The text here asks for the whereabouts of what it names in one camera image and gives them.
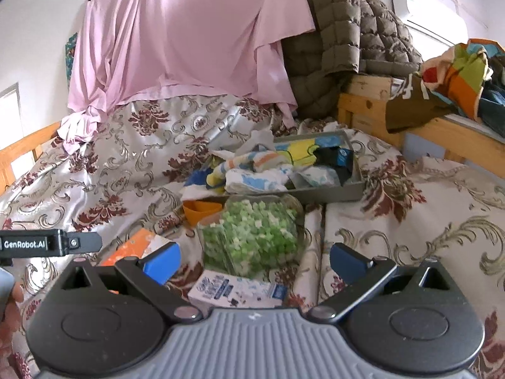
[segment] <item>white logo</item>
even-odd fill
[[[248,317],[249,317],[249,319],[256,320],[258,318],[261,318],[261,314],[255,312],[255,313],[251,313],[251,315],[249,315]]]
[[[17,242],[9,242],[5,241],[3,243],[3,247],[7,249],[33,249],[33,248],[45,248],[45,241],[17,241]]]

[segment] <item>teal patterned fabric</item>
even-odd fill
[[[72,76],[72,65],[74,64],[75,45],[77,43],[77,33],[69,38],[65,44],[65,64],[67,67],[67,84],[70,87],[70,77]]]

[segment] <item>white box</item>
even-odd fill
[[[205,270],[189,291],[192,305],[207,316],[211,308],[274,308],[282,305],[287,287]]]

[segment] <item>human hand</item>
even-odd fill
[[[21,303],[23,299],[21,285],[16,282],[5,307],[4,318],[0,323],[0,358],[6,358],[12,353],[12,335],[21,326],[18,303]]]

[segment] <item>air conditioner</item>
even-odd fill
[[[446,45],[468,41],[463,18],[437,0],[393,0],[393,9],[405,25]]]

